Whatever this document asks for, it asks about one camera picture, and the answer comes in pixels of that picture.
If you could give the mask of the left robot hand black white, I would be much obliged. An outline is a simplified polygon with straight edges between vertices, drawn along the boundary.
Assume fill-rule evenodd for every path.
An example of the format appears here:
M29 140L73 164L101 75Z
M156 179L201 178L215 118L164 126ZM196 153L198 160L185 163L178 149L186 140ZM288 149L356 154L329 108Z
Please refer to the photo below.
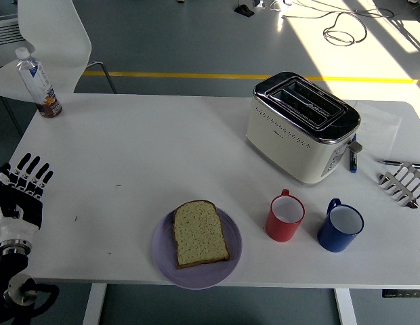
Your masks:
M54 175L50 164L27 153L16 167L0 167L0 243L30 242L41 229L45 187Z

